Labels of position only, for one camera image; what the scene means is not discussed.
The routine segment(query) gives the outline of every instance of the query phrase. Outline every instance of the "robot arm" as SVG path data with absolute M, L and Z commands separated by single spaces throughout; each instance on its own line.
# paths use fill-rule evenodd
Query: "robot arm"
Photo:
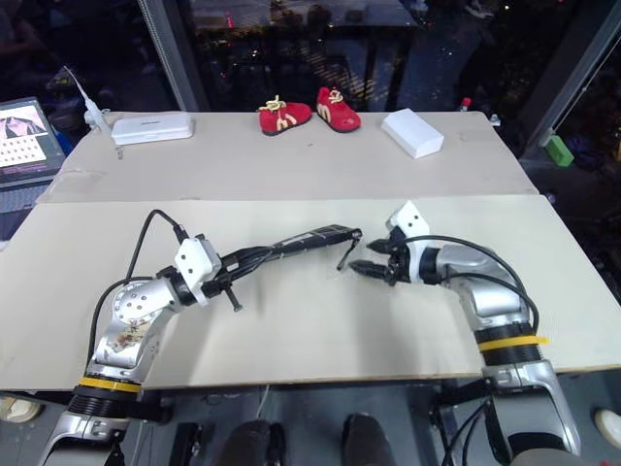
M 434 235 L 429 235 L 429 226 L 411 203 L 386 225 L 389 238 L 376 240 L 369 248 L 388 254 L 388 264 L 358 260 L 349 265 L 361 275 L 391 285 L 443 284 L 459 295 L 485 361 L 482 374 L 490 392 L 485 419 L 496 459 L 509 464 L 530 449 L 579 455 L 580 440 L 570 408 L 550 362 L 540 355 L 529 307 L 509 289 L 523 290 L 512 269 L 481 247 L 430 246 L 427 237 Z M 406 242 L 412 237 L 423 239 Z
M 357 228 L 330 225 L 268 247 L 246 248 L 220 257 L 202 235 L 185 238 L 168 267 L 154 280 L 124 286 L 113 301 L 112 321 L 88 362 L 44 449 L 40 466 L 123 465 L 119 444 L 129 426 L 129 408 L 158 353 L 169 320 L 184 307 L 206 307 L 224 291 L 235 311 L 242 308 L 231 290 L 237 280 L 261 264 L 290 255 L 351 241 Z

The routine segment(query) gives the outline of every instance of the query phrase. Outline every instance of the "yellow band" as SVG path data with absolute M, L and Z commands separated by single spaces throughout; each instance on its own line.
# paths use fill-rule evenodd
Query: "yellow band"
M 549 343 L 547 338 L 529 335 L 526 337 L 503 338 L 491 342 L 479 343 L 479 351 L 499 350 L 500 348 L 523 347 L 525 345 L 545 345 Z
M 128 391 L 130 393 L 140 393 L 141 387 L 134 383 L 113 382 L 104 379 L 93 379 L 91 377 L 82 377 L 80 385 L 92 386 L 95 388 L 106 388 L 114 391 Z

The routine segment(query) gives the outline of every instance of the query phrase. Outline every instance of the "shoelace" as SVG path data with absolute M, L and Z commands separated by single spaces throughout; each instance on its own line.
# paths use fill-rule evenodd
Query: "shoelace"
M 285 102 L 278 100 L 278 94 L 277 94 L 274 100 L 268 100 L 265 103 L 265 107 L 259 107 L 259 110 L 269 110 L 270 112 L 275 112 L 276 110 L 280 110 L 286 106 L 287 104 Z
M 337 102 L 343 101 L 343 96 L 336 89 L 332 89 L 330 91 L 330 95 L 328 96 L 328 100 L 330 100 L 331 104 L 336 104 Z

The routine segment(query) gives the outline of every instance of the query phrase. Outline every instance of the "laptop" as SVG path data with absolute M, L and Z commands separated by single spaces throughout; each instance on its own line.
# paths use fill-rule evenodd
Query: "laptop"
M 35 97 L 0 103 L 0 241 L 8 241 L 65 154 Z

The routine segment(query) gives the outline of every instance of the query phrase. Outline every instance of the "laptop screen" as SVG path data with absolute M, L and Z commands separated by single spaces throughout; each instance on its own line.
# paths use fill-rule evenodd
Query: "laptop screen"
M 0 103 L 0 187 L 51 180 L 64 160 L 37 99 Z

